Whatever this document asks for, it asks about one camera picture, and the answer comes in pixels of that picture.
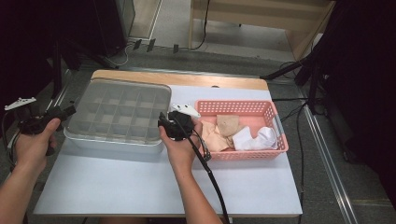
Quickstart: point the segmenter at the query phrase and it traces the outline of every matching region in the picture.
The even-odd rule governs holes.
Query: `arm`
[[[202,123],[197,120],[193,122],[194,130],[201,134]],[[160,127],[160,136],[168,150],[169,161],[175,173],[187,222],[189,224],[222,223],[192,175],[191,167],[195,153],[190,142],[188,140],[173,141],[166,135],[163,127]],[[192,135],[191,140],[197,147],[200,146],[198,137]]]
[[[53,119],[43,133],[32,136],[21,134],[17,144],[18,163],[0,188],[0,223],[21,224],[38,176],[44,170],[49,140],[56,147],[52,134],[60,124]]]

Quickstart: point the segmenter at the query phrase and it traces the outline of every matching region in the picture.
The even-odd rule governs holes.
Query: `black controller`
[[[186,135],[180,129],[175,120],[177,120],[180,126],[183,127],[188,136],[192,135],[194,124],[192,123],[190,115],[182,114],[178,111],[172,111],[168,113],[168,118],[169,119],[167,119],[165,114],[161,112],[158,120],[158,126],[163,126],[166,130],[166,134],[170,138],[174,138],[175,141],[181,141],[186,138]]]
[[[68,117],[76,113],[76,109],[73,105],[62,110],[59,106],[52,107],[48,109],[42,115],[32,114],[32,109],[30,106],[21,106],[15,109],[15,117],[18,120],[18,127],[23,134],[39,134],[44,131],[47,124],[55,118],[61,121],[67,120]],[[56,131],[62,129],[62,125],[59,125]],[[47,150],[46,156],[50,156],[55,152],[55,149],[50,146]]]

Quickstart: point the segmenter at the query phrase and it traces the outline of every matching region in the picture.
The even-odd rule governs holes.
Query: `gray plastic tray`
[[[64,134],[81,147],[161,152],[158,117],[170,99],[165,85],[95,78]]]

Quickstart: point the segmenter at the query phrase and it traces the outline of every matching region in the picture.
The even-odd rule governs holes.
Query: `pink basket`
[[[277,149],[211,152],[213,160],[273,159],[289,149],[282,123],[272,101],[199,100],[195,103],[195,109],[201,114],[200,120],[214,124],[217,115],[238,115],[239,123],[248,126],[253,137],[256,137],[258,130],[264,126],[276,131]]]

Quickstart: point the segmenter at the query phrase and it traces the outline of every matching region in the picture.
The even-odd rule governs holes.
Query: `basket handle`
[[[276,115],[274,116],[274,120],[275,120],[275,127],[274,127],[274,129],[275,129],[275,131],[276,131],[276,135],[277,135],[277,136],[280,136],[281,134],[284,134],[285,131],[283,130],[282,122],[280,121],[280,118],[279,118],[279,115],[278,115],[278,114],[276,114]]]

